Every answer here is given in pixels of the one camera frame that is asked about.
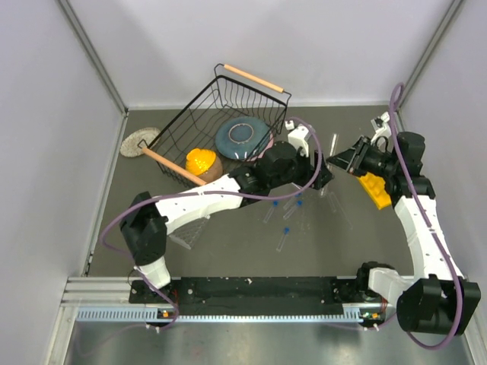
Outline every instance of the wooden handle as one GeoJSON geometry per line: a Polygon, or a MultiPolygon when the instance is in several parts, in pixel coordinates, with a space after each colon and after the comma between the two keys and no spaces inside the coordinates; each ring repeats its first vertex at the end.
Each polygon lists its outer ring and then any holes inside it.
{"type": "Polygon", "coordinates": [[[206,185],[206,182],[203,179],[200,179],[196,175],[193,175],[190,171],[183,169],[181,166],[177,166],[174,162],[169,161],[167,158],[162,157],[160,154],[156,154],[153,150],[148,149],[147,147],[142,148],[142,152],[153,158],[158,163],[162,163],[165,167],[170,168],[175,173],[179,173],[181,176],[186,177],[188,180],[193,181],[198,186],[206,185]]]}
{"type": "Polygon", "coordinates": [[[245,72],[245,71],[242,71],[242,70],[239,70],[238,68],[235,68],[234,66],[230,66],[230,65],[223,65],[224,69],[225,70],[228,70],[228,71],[231,71],[237,75],[240,75],[244,78],[248,78],[249,80],[253,81],[253,82],[256,82],[257,84],[261,84],[262,86],[265,86],[265,87],[268,87],[269,89],[272,89],[280,94],[282,94],[284,92],[284,88],[283,87],[280,87],[280,86],[277,86],[277,85],[274,85],[266,80],[263,80],[262,78],[258,78],[257,76],[254,76],[254,75],[251,75],[249,74],[248,72],[245,72]]]}

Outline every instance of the dish rack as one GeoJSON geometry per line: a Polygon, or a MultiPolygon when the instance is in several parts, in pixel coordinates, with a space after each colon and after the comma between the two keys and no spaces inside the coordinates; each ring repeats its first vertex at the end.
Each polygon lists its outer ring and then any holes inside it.
{"type": "MultiPolygon", "coordinates": [[[[148,148],[185,168],[186,155],[193,148],[206,148],[217,153],[223,166],[223,173],[246,163],[253,163],[252,157],[246,160],[231,160],[218,153],[215,135],[221,125],[239,116],[251,116],[264,121],[269,127],[256,149],[262,151],[269,142],[269,134],[274,138],[282,131],[284,118],[291,94],[282,87],[241,71],[230,65],[217,64],[215,78],[201,90],[178,114],[162,129],[148,148]],[[236,78],[223,75],[233,73],[236,78]],[[276,96],[258,90],[244,81],[252,81],[270,89],[276,96]]],[[[164,175],[171,176],[183,186],[192,188],[195,184],[158,163],[164,175]]]]}

